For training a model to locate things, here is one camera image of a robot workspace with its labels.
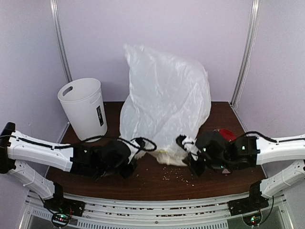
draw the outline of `vertical metal bar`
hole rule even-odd
[[[247,36],[246,46],[245,46],[245,49],[244,49],[243,61],[242,61],[242,65],[241,65],[240,70],[239,70],[237,83],[236,83],[234,94],[233,94],[233,97],[232,97],[232,100],[231,100],[231,106],[233,108],[236,108],[236,105],[237,105],[237,102],[238,102],[238,96],[241,92],[242,85],[243,85],[243,82],[244,82],[247,62],[248,62],[248,59],[249,59],[249,56],[250,56],[251,48],[252,48],[252,45],[253,45],[253,39],[254,39],[255,31],[256,31],[256,27],[257,27],[259,6],[260,6],[260,0],[253,0],[250,23],[249,23],[249,30],[248,30],[248,36]]]
[[[57,35],[58,46],[59,46],[60,54],[61,54],[62,66],[65,71],[67,81],[71,82],[72,77],[71,77],[71,72],[69,69],[65,46],[63,44],[63,39],[62,39],[61,25],[60,25],[58,9],[57,9],[57,0],[50,0],[50,4],[51,4],[51,12],[52,12],[52,17],[53,17],[54,26],[55,26],[56,35]]]

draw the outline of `plastic bin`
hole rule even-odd
[[[72,81],[60,89],[58,99],[80,140],[106,134],[107,122],[99,80],[84,78]]]

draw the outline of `white wall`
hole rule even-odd
[[[125,43],[198,59],[212,100],[230,101],[251,6],[251,0],[58,1],[72,78],[98,78],[105,101],[125,101],[129,93]]]
[[[66,83],[49,0],[0,0],[0,129],[57,141],[67,119],[57,99]],[[34,165],[43,173],[46,166]],[[15,229],[28,190],[0,175],[1,228]]]
[[[305,133],[305,1],[265,0],[237,113],[247,130],[272,137]],[[272,176],[290,162],[265,165]],[[305,228],[305,182],[285,191]]]

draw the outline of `red object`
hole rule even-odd
[[[227,141],[234,141],[236,139],[235,135],[227,130],[227,129],[218,129],[219,133],[227,140]]]

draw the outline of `white plastic bag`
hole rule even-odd
[[[181,134],[195,139],[210,114],[207,72],[198,61],[144,46],[124,48],[130,94],[121,110],[121,136],[146,137],[157,144],[150,154],[160,164],[185,166],[186,152],[175,139]]]

